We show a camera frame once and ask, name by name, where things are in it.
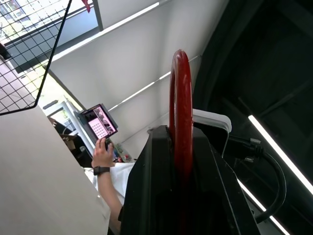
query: window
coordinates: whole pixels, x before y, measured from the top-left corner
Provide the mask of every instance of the window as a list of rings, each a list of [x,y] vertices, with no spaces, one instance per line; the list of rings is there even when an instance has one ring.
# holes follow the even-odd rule
[[[0,4],[0,42],[5,44],[62,18],[68,0],[0,0]],[[73,0],[69,13],[84,6]]]

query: white ceiling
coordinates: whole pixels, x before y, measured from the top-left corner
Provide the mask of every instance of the white ceiling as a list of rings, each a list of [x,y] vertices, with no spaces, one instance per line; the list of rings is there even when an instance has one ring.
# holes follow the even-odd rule
[[[147,7],[146,3],[155,3],[118,2],[99,1],[103,20],[115,23]],[[202,54],[226,3],[227,0],[167,1],[54,61],[51,70],[86,108],[103,103],[110,109],[169,72],[176,50],[185,50],[189,59]],[[168,112],[168,80],[155,83],[111,111],[119,125],[116,142],[128,139]]]

